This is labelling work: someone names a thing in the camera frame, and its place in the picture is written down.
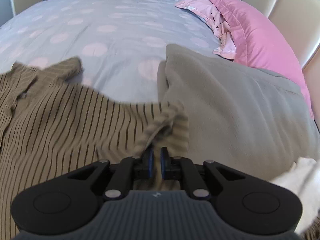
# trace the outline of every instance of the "headboard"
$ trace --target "headboard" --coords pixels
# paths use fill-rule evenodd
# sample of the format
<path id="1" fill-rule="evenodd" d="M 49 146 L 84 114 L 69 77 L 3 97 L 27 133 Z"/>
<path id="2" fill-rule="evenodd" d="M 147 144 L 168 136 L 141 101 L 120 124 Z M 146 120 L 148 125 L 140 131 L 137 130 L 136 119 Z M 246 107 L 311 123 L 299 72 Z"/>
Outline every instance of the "headboard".
<path id="1" fill-rule="evenodd" d="M 320 124 L 320 0 L 243 0 L 279 29 L 299 60 Z"/>

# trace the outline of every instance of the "striped shirt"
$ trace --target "striped shirt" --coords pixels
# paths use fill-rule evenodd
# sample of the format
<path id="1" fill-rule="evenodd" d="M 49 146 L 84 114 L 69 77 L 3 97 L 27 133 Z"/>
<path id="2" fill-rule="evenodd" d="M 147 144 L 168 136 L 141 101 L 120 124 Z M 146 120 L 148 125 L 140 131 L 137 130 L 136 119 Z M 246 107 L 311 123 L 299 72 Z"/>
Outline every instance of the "striped shirt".
<path id="1" fill-rule="evenodd" d="M 182 105 L 118 103 L 65 82 L 81 70 L 71 58 L 44 70 L 15 63 L 0 77 L 0 240 L 18 233 L 10 204 L 28 187 L 99 159 L 118 163 L 151 143 L 187 151 Z"/>

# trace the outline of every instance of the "pink pillowcase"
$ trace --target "pink pillowcase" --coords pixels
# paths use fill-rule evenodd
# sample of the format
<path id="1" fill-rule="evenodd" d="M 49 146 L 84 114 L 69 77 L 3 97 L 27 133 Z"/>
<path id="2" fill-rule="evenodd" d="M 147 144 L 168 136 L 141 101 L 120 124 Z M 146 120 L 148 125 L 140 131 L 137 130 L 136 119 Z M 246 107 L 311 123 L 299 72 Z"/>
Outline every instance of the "pink pillowcase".
<path id="1" fill-rule="evenodd" d="M 176 5 L 178 8 L 187 9 L 203 18 L 207 25 L 212 29 L 213 34 L 221 39 L 220 47 L 213 53 L 227 59 L 234 59 L 236 56 L 236 46 L 233 43 L 230 26 L 222 17 L 214 4 L 209 0 L 182 0 Z"/>
<path id="2" fill-rule="evenodd" d="M 240 0 L 210 0 L 230 25 L 236 45 L 234 62 L 277 72 L 300 86 L 309 107 L 311 101 L 301 66 L 280 31 L 261 12 Z"/>

